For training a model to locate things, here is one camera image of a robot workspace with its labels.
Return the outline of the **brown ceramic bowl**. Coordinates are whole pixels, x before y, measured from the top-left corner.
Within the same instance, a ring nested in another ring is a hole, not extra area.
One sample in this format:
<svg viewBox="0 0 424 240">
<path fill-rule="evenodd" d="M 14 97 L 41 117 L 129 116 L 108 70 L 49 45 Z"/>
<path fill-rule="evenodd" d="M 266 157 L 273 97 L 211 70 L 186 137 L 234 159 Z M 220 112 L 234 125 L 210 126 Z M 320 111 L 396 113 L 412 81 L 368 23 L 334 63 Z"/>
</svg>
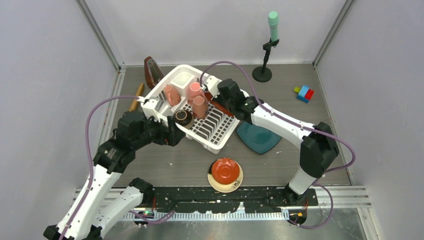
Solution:
<svg viewBox="0 0 424 240">
<path fill-rule="evenodd" d="M 186 109 L 177 110 L 173 114 L 173 118 L 176 124 L 179 124 L 186 129 L 191 129 L 195 122 L 195 118 L 192 113 Z"/>
</svg>

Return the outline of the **red round plate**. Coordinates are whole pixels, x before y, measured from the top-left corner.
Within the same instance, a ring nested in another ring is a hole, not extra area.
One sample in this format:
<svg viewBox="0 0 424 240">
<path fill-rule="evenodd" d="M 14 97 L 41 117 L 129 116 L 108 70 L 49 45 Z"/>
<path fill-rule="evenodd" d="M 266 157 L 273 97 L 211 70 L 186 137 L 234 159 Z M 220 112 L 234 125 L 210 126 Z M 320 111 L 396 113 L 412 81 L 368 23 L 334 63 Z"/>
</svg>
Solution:
<svg viewBox="0 0 424 240">
<path fill-rule="evenodd" d="M 219 111 L 225 113 L 229 117 L 234 117 L 235 115 L 232 114 L 230 111 L 228 111 L 226 108 L 224 108 L 222 105 L 220 105 L 218 102 L 214 101 L 214 97 L 210 92 L 205 93 L 206 99 Z"/>
</svg>

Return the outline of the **white plastic dish rack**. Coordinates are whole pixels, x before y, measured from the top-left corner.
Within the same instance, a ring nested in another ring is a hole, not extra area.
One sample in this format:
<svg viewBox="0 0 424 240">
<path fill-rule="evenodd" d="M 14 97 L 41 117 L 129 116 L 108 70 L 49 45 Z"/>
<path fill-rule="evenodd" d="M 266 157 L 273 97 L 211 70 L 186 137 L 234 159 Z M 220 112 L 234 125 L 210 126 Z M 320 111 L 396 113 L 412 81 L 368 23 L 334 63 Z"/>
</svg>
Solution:
<svg viewBox="0 0 424 240">
<path fill-rule="evenodd" d="M 187 65 L 181 64 L 171 70 L 163 79 L 152 89 L 145 98 L 159 98 L 164 103 L 159 111 L 161 121 L 165 126 L 168 125 L 167 116 L 173 116 L 178 110 L 184 109 L 191 113 L 192 106 L 188 103 L 187 90 L 189 85 L 199 81 L 202 71 Z M 181 96 L 181 102 L 173 107 L 168 103 L 163 88 L 171 85 Z M 235 117 L 230 117 L 222 111 L 215 108 L 211 103 L 208 104 L 208 115 L 204 119 L 194 118 L 194 124 L 190 129 L 184 130 L 186 137 L 200 143 L 208 151 L 218 154 L 226 145 L 228 139 L 238 126 L 240 121 Z"/>
</svg>

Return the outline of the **pink mug with handle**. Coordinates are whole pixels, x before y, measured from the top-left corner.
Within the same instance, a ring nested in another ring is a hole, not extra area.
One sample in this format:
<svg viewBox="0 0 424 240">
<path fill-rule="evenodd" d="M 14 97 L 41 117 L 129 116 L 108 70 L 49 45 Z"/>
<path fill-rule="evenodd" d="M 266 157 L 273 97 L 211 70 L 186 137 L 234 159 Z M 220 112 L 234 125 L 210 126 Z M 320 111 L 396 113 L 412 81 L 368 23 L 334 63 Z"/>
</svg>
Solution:
<svg viewBox="0 0 424 240">
<path fill-rule="evenodd" d="M 163 88 L 166 100 L 171 107 L 178 105 L 181 102 L 181 96 L 177 89 L 172 85 L 167 85 Z"/>
</svg>

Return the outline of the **white mug pink handle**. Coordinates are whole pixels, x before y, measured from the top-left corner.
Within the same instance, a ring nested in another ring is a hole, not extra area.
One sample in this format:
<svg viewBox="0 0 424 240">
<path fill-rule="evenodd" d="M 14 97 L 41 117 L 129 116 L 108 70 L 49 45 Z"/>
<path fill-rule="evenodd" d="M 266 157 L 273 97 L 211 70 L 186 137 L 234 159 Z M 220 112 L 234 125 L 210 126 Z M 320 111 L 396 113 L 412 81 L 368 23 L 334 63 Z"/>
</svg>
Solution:
<svg viewBox="0 0 424 240">
<path fill-rule="evenodd" d="M 205 119 L 208 115 L 208 103 L 203 96 L 196 96 L 192 101 L 192 111 L 195 118 Z"/>
</svg>

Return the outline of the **dark green square plate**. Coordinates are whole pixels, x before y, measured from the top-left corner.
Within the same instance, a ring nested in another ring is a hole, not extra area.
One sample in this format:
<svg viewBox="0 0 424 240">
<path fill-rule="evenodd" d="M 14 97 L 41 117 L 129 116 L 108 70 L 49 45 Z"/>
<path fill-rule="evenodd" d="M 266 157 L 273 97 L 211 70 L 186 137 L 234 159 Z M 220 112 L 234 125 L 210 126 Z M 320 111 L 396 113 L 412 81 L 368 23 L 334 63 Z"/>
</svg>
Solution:
<svg viewBox="0 0 424 240">
<path fill-rule="evenodd" d="M 247 122 L 237 127 L 236 134 L 244 145 L 259 155 L 272 150 L 282 139 L 281 136 L 264 127 Z"/>
</svg>

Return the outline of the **pink cup white inside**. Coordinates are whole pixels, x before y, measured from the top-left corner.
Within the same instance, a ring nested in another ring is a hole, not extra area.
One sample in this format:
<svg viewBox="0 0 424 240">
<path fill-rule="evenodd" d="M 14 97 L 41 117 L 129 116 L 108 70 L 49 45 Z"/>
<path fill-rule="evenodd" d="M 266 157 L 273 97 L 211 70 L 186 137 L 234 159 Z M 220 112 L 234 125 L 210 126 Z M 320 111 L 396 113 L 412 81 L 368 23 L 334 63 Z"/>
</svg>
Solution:
<svg viewBox="0 0 424 240">
<path fill-rule="evenodd" d="M 199 82 L 193 82 L 189 85 L 187 90 L 187 101 L 190 105 L 193 104 L 193 100 L 195 97 L 201 96 L 207 101 L 207 97 L 205 96 L 205 92 L 202 89 Z"/>
</svg>

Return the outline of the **orange saucer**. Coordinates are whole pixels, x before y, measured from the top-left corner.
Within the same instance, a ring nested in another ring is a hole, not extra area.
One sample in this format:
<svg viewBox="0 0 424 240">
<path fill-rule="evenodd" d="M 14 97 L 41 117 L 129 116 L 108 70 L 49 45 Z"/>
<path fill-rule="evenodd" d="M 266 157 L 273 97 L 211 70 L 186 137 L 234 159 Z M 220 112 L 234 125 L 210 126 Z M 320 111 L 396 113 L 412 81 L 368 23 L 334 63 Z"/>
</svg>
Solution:
<svg viewBox="0 0 424 240">
<path fill-rule="evenodd" d="M 229 185 L 240 176 L 241 167 L 235 160 L 224 157 L 217 159 L 212 164 L 210 173 L 219 184 Z"/>
</svg>

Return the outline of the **cream patterned plate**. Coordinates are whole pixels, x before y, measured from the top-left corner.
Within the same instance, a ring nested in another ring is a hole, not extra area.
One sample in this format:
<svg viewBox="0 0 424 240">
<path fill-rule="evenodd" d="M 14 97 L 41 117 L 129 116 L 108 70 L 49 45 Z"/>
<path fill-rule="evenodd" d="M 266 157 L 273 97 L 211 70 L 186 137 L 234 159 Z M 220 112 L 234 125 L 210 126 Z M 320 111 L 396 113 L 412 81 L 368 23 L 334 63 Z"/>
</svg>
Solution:
<svg viewBox="0 0 424 240">
<path fill-rule="evenodd" d="M 239 175 L 237 179 L 230 184 L 221 184 L 217 182 L 212 175 L 212 169 L 210 169 L 209 172 L 207 173 L 207 179 L 210 186 L 220 193 L 231 193 L 235 191 L 236 189 L 238 189 L 243 182 L 244 173 L 240 164 L 237 163 L 237 165 L 239 168 Z"/>
</svg>

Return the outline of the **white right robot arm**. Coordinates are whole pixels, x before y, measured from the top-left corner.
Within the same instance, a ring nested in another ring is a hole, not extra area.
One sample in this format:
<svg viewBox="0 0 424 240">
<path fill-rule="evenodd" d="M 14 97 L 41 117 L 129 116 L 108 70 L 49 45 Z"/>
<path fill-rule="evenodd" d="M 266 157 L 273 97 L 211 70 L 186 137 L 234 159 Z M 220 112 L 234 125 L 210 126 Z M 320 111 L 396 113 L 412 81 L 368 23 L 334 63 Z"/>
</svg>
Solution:
<svg viewBox="0 0 424 240">
<path fill-rule="evenodd" d="M 220 81 L 215 88 L 218 104 L 238 120 L 267 129 L 299 148 L 299 169 L 282 194 L 282 200 L 288 204 L 299 205 L 308 188 L 324 175 L 340 153 L 330 126 L 324 122 L 316 125 L 303 122 L 255 96 L 245 96 L 230 78 Z"/>
</svg>

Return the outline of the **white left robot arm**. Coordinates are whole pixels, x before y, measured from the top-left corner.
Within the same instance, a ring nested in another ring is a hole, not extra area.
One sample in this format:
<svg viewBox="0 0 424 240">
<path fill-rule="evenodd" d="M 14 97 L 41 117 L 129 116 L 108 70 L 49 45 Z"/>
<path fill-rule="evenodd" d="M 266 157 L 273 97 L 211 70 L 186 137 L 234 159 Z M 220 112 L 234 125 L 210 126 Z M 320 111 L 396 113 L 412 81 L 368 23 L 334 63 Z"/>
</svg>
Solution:
<svg viewBox="0 0 424 240">
<path fill-rule="evenodd" d="M 125 112 L 113 136 L 98 147 L 85 190 L 58 224 L 45 229 L 44 237 L 48 240 L 104 239 L 126 213 L 137 205 L 148 207 L 153 202 L 153 185 L 137 177 L 122 196 L 101 208 L 109 190 L 135 159 L 136 151 L 151 143 L 174 147 L 185 136 L 172 116 L 166 121 L 156 121 L 139 111 Z"/>
</svg>

